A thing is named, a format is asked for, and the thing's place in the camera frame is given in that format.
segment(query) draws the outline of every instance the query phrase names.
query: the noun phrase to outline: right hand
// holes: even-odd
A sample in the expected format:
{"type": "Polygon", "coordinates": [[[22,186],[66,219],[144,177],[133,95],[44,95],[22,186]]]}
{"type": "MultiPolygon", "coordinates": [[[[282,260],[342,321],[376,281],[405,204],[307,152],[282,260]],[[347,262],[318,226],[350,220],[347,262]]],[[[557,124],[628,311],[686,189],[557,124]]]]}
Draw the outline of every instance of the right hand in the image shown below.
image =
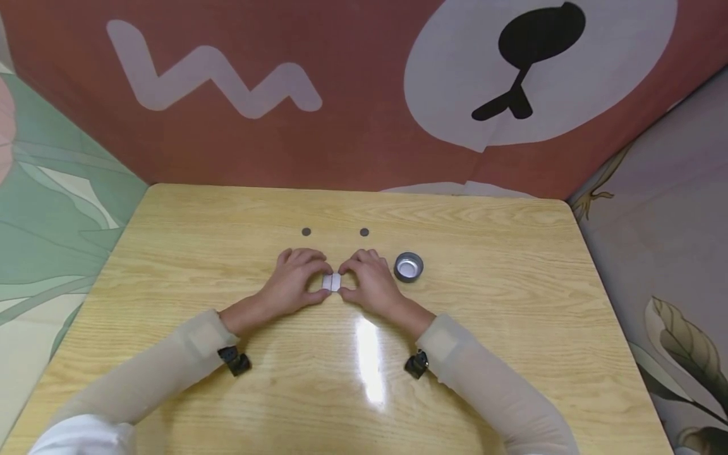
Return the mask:
{"type": "Polygon", "coordinates": [[[358,250],[339,267],[340,274],[348,271],[357,275],[359,287],[339,288],[345,301],[382,316],[416,340],[435,320],[433,313],[402,295],[387,260],[380,258],[376,250],[358,250]]]}
{"type": "Polygon", "coordinates": [[[376,250],[358,250],[339,267],[339,274],[354,272],[359,287],[339,288],[341,298],[362,308],[391,319],[398,306],[407,300],[402,295],[385,258],[376,250]]]}

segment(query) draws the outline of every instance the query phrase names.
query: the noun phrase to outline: left hand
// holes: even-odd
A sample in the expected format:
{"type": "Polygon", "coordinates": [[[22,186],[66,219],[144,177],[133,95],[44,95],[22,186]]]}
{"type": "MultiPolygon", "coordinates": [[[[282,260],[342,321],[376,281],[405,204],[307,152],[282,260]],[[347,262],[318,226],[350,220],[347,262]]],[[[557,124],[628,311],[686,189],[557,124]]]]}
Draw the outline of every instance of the left hand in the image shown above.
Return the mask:
{"type": "Polygon", "coordinates": [[[312,275],[333,270],[326,256],[310,248],[288,248],[278,256],[273,275],[257,294],[244,298],[220,312],[228,331],[241,336],[273,319],[292,314],[304,306],[320,304],[331,292],[306,292],[312,275]]]}

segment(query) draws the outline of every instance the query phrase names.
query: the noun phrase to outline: wood grain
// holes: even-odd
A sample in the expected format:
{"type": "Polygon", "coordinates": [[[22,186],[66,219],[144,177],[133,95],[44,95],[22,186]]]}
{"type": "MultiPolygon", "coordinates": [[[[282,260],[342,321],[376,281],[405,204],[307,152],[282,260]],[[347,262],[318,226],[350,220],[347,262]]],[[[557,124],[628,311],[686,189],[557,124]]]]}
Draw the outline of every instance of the wood grain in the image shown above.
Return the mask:
{"type": "MultiPolygon", "coordinates": [[[[4,453],[25,453],[72,394],[184,320],[256,292],[289,246],[335,267],[358,248],[390,263],[417,252],[424,274],[403,292],[523,374],[583,454],[671,453],[563,202],[179,185],[147,192],[4,453]]],[[[140,453],[500,454],[467,404],[403,370],[412,349],[333,295],[256,333],[249,373],[219,371],[152,414],[140,453]]]]}

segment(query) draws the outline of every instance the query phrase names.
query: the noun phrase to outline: white object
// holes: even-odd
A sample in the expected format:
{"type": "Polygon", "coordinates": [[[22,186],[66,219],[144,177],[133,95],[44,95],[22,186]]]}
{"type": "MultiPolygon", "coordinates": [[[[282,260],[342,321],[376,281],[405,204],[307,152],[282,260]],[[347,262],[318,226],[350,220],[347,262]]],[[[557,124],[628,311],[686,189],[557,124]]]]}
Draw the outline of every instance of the white object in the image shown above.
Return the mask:
{"type": "Polygon", "coordinates": [[[323,276],[323,284],[321,285],[322,289],[328,289],[331,292],[336,292],[341,287],[341,275],[338,273],[332,274],[332,275],[324,275],[323,276]]]}

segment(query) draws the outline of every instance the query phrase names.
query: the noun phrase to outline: sleeve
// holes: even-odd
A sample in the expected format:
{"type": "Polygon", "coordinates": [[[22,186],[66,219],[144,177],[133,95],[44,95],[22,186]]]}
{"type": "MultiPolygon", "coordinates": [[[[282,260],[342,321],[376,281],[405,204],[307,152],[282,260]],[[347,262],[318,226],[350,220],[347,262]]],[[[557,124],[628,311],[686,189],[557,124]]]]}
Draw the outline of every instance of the sleeve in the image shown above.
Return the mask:
{"type": "Polygon", "coordinates": [[[218,313],[207,310],[91,383],[51,418],[50,425],[87,414],[109,424],[137,424],[166,399],[222,366],[217,351],[238,341],[218,313]]]}
{"type": "Polygon", "coordinates": [[[51,427],[28,455],[130,455],[135,447],[133,426],[85,415],[51,427]]]}
{"type": "Polygon", "coordinates": [[[501,435],[508,455],[578,455],[556,407],[451,317],[435,318],[417,346],[438,380],[501,435]]]}

